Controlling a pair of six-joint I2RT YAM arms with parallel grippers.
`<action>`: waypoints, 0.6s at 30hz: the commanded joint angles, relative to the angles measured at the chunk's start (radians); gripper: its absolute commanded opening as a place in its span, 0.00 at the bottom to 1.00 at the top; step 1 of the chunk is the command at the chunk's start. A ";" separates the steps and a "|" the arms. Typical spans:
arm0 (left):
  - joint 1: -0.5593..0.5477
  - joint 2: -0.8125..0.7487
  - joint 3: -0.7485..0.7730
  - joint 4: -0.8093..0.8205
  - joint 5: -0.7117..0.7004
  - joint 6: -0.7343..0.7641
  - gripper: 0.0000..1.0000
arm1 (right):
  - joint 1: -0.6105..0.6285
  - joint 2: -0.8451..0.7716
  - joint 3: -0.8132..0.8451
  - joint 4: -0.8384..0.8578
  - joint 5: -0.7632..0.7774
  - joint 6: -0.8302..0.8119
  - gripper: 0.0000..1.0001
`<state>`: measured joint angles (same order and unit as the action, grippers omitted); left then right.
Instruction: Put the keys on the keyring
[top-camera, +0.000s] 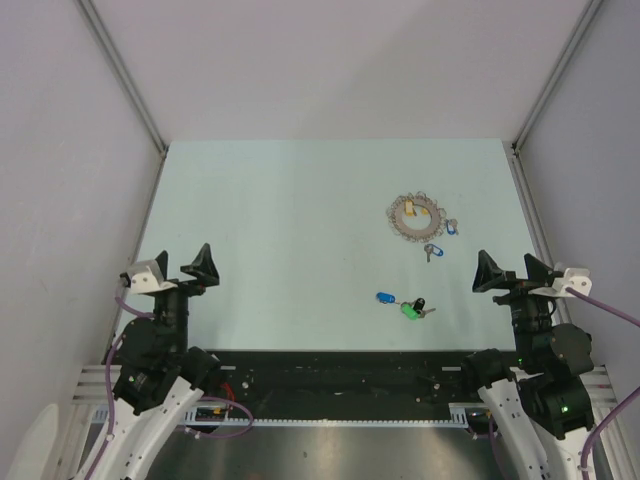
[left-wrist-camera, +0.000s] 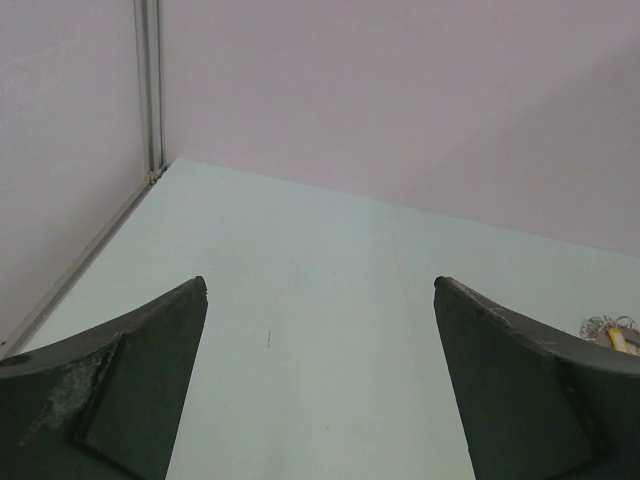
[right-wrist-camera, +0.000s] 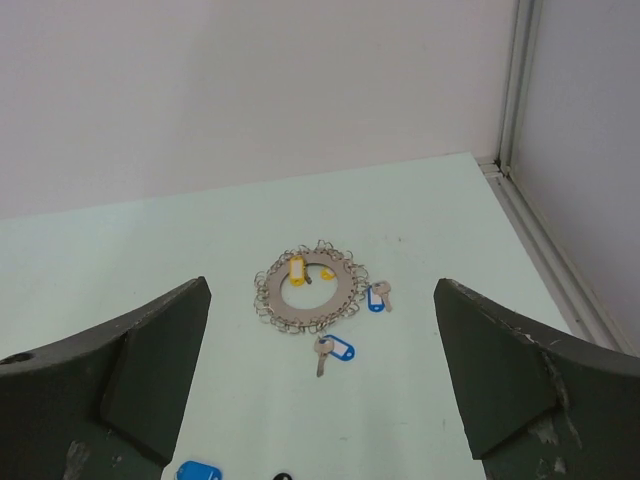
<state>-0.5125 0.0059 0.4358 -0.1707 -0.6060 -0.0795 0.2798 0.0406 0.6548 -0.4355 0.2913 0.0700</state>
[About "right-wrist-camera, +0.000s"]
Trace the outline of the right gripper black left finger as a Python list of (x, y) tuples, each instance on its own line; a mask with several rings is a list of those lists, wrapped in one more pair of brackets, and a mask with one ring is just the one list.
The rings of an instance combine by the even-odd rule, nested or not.
[(176, 450), (210, 302), (198, 277), (3, 359), (2, 478), (160, 478)]

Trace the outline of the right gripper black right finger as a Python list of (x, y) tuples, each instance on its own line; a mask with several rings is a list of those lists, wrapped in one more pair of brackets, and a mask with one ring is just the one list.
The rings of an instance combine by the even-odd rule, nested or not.
[(636, 479), (639, 360), (452, 280), (438, 328), (473, 459), (489, 479)]

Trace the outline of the blue tag with silver key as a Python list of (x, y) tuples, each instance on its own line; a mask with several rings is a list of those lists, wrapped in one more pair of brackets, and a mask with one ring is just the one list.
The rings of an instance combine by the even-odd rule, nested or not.
[(373, 282), (367, 293), (367, 305), (371, 312), (381, 313), (383, 311), (391, 312), (393, 310), (390, 301), (391, 284), (386, 280)]

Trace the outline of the silver disc keyring organiser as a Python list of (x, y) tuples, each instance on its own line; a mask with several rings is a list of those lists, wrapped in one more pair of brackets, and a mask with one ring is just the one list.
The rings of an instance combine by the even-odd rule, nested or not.
[[(304, 257), (306, 283), (289, 283), (289, 259)], [(321, 271), (335, 277), (323, 280)], [(281, 253), (266, 270), (254, 277), (253, 306), (261, 322), (287, 334), (320, 334), (337, 321), (356, 315), (366, 300), (370, 276), (349, 250), (327, 240), (314, 246), (299, 245)]]

